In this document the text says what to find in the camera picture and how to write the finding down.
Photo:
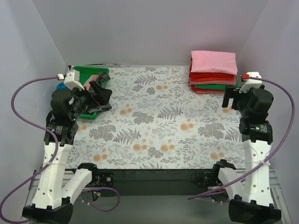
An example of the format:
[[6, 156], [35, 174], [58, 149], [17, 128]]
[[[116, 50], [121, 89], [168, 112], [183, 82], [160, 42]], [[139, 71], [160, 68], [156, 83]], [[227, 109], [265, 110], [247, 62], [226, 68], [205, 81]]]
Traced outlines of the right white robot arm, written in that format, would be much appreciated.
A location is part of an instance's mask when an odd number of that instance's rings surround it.
[[281, 210], [274, 207], [270, 190], [270, 165], [264, 159], [270, 154], [273, 142], [272, 126], [267, 121], [274, 100], [264, 85], [241, 91], [227, 87], [222, 107], [232, 99], [232, 109], [241, 114], [239, 131], [245, 151], [245, 183], [226, 186], [229, 198], [228, 214], [233, 222], [242, 224], [274, 224], [281, 220]]

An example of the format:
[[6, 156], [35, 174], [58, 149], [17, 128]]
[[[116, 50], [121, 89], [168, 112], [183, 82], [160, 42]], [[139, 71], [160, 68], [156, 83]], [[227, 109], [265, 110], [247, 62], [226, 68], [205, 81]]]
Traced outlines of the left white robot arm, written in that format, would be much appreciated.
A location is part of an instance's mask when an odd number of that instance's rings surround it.
[[24, 218], [39, 223], [69, 223], [74, 201], [96, 178], [97, 166], [82, 163], [68, 183], [62, 185], [67, 158], [78, 130], [76, 120], [98, 105], [79, 81], [64, 81], [64, 85], [65, 88], [52, 93], [52, 110], [46, 118], [43, 170], [31, 204], [22, 211]]

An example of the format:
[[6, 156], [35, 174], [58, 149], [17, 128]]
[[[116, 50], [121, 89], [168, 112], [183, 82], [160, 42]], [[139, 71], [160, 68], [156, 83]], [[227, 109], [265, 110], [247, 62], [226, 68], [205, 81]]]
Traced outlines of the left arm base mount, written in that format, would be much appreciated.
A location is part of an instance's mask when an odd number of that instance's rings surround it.
[[92, 180], [87, 184], [87, 188], [93, 189], [90, 191], [92, 201], [97, 201], [103, 194], [103, 188], [112, 188], [114, 184], [114, 174], [111, 172], [95, 172]]

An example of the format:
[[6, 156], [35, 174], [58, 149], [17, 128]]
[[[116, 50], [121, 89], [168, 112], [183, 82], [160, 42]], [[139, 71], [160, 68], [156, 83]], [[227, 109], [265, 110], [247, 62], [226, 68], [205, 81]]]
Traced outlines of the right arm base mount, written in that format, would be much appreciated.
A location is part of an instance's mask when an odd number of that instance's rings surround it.
[[[222, 185], [222, 183], [217, 178], [214, 178], [209, 171], [195, 172], [191, 174], [190, 179], [197, 187], [204, 188], [205, 191], [212, 190]], [[212, 193], [211, 195], [208, 195], [208, 197], [219, 203], [224, 203], [228, 200], [228, 194], [224, 189], [218, 190], [217, 192], [218, 194]]]

